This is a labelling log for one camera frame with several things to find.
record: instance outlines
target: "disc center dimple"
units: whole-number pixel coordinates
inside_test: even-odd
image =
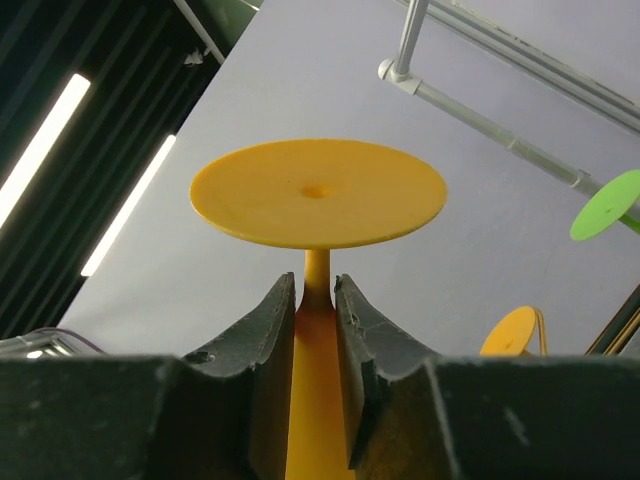
[[[325,185],[307,185],[300,190],[300,193],[302,193],[303,197],[320,199],[331,195],[333,193],[333,189]]]

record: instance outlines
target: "white pipe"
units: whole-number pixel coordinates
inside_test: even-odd
[[[510,130],[425,84],[411,72],[408,72],[405,80],[396,80],[395,76],[390,74],[390,72],[393,71],[393,63],[394,60],[389,59],[380,64],[378,76],[381,79],[391,82],[411,95],[426,100],[477,132],[498,142],[514,155],[544,170],[577,192],[592,197],[602,188],[602,184],[594,180],[588,173],[567,165],[552,154],[533,145]],[[640,206],[636,204],[628,210],[627,217],[630,217],[636,222],[640,221]]]
[[[218,63],[222,65],[225,61],[224,55],[216,45],[216,42],[213,41],[213,38],[211,38],[211,35],[207,33],[207,29],[204,28],[202,23],[200,23],[200,20],[198,20],[198,17],[196,17],[196,14],[193,13],[193,10],[191,10],[191,7],[189,7],[189,4],[187,4],[187,1],[173,0],[173,2],[180,9],[180,11],[184,15],[184,17],[187,19],[187,21],[191,24],[191,26],[193,27],[195,32],[198,34],[198,36],[202,39],[204,44],[207,46],[207,49],[215,57]]]
[[[422,28],[424,16],[427,14],[428,6],[429,0],[411,0],[409,3],[409,11],[402,31],[402,39],[400,40],[400,50],[391,72],[397,81],[405,80],[409,74],[411,57],[416,48],[416,43],[418,43],[420,29]]]

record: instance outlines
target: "yellow stem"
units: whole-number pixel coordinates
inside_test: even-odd
[[[347,466],[329,251],[305,255],[296,314],[287,480],[355,480]]]
[[[304,254],[304,293],[300,310],[325,314],[333,311],[331,302],[331,253],[306,250]]]

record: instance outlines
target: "green disc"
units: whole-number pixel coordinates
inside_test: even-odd
[[[571,238],[588,240],[616,223],[640,198],[640,170],[614,178],[596,193],[571,225]]]

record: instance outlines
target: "black panel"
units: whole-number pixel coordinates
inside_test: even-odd
[[[295,305],[282,275],[183,362],[0,359],[0,478],[283,479]]]
[[[631,296],[622,305],[622,308],[618,310],[618,313],[602,330],[587,353],[595,355],[621,353],[638,330],[638,326],[634,324],[633,319],[639,311],[640,285],[636,287]]]
[[[91,81],[0,229],[2,338],[57,324],[120,205],[217,72],[211,55],[184,65],[196,48],[171,0],[1,2],[0,183],[71,76]]]

